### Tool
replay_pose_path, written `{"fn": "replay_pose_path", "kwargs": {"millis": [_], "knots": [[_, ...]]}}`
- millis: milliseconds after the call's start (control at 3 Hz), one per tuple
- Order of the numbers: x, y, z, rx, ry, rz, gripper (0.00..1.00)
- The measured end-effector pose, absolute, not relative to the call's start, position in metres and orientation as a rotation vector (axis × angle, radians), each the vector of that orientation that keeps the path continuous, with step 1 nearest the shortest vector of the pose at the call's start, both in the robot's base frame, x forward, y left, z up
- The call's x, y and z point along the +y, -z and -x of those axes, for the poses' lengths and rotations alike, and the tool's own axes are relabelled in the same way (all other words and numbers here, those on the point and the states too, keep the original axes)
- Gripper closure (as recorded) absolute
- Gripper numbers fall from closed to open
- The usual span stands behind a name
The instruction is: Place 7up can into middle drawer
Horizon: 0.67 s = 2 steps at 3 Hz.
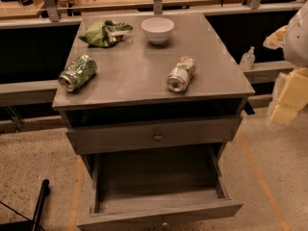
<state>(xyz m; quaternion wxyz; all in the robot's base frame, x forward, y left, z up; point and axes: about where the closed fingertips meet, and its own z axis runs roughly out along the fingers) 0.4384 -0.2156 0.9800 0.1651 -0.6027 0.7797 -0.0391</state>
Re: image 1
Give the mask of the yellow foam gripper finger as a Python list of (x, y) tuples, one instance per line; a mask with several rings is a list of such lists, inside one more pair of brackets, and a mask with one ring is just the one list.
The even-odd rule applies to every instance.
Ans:
[(298, 67), (290, 73), (280, 72), (269, 104), (269, 122), (290, 124), (308, 104), (308, 68)]
[(263, 46), (268, 49), (283, 48), (285, 44), (286, 26), (277, 29), (274, 33), (266, 37)]

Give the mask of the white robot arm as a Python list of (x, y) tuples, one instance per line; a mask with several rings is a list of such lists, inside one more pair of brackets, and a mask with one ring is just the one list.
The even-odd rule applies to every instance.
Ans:
[(295, 66), (289, 74), (278, 77), (269, 105), (269, 121), (287, 125), (308, 104), (308, 1), (263, 45), (269, 49), (282, 48), (284, 59)]

